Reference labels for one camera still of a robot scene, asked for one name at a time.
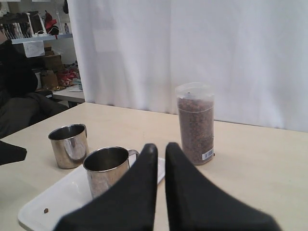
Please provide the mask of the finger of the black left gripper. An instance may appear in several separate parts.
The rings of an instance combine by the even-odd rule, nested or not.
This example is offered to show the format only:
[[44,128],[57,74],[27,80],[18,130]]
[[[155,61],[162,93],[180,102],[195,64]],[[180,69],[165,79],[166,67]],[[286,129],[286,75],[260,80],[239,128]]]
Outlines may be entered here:
[[24,161],[26,154],[25,148],[0,141],[0,165]]

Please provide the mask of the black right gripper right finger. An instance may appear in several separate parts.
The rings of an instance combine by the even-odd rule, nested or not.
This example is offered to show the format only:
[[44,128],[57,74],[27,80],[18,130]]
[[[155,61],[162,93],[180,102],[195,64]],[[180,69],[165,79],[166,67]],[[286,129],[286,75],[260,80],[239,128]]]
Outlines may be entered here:
[[171,231],[280,231],[276,220],[224,192],[180,146],[166,146],[165,191]]

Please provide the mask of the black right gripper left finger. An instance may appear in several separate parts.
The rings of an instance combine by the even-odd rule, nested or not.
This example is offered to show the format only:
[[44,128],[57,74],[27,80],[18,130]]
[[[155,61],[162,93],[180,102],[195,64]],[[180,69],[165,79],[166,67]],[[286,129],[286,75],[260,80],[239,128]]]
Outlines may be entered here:
[[152,231],[157,195],[158,150],[144,145],[131,169],[109,190],[63,216],[56,231]]

